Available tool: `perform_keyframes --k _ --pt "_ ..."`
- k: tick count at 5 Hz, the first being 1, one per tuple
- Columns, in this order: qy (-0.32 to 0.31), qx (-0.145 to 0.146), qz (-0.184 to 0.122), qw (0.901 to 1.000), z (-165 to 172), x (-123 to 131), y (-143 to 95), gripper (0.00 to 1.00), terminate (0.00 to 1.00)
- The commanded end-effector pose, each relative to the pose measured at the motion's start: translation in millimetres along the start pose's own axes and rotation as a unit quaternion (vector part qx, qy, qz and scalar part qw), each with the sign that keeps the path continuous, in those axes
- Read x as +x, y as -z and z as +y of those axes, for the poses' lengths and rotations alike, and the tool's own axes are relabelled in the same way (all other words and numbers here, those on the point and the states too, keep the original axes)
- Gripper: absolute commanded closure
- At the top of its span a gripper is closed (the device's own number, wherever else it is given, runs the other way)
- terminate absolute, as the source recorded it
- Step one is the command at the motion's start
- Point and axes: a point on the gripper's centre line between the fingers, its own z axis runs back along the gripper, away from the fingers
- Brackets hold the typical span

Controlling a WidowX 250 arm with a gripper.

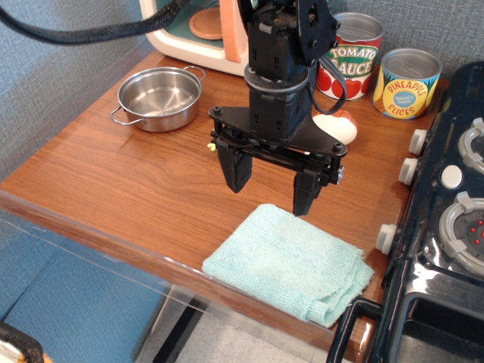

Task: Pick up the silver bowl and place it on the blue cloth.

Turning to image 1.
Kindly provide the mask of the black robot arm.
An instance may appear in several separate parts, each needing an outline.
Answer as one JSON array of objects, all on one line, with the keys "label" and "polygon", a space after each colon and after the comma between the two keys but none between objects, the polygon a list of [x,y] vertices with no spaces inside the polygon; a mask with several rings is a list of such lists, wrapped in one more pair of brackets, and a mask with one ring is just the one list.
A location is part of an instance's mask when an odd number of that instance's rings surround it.
[{"label": "black robot arm", "polygon": [[327,58],[340,23],[324,1],[241,1],[238,6],[248,35],[249,104],[210,110],[219,163],[234,192],[249,181],[254,158],[293,170],[293,214],[304,216],[321,189],[337,184],[343,174],[346,145],[312,118],[319,67],[343,80]]}]

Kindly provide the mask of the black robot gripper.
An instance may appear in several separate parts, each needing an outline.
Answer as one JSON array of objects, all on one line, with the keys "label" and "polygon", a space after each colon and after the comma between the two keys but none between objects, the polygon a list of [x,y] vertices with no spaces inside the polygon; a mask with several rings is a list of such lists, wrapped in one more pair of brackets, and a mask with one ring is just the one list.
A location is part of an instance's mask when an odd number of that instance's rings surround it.
[{"label": "black robot gripper", "polygon": [[322,185],[338,184],[347,147],[318,128],[315,82],[250,81],[248,107],[214,106],[213,142],[227,186],[238,193],[252,175],[253,158],[292,169],[293,214],[305,216]]}]

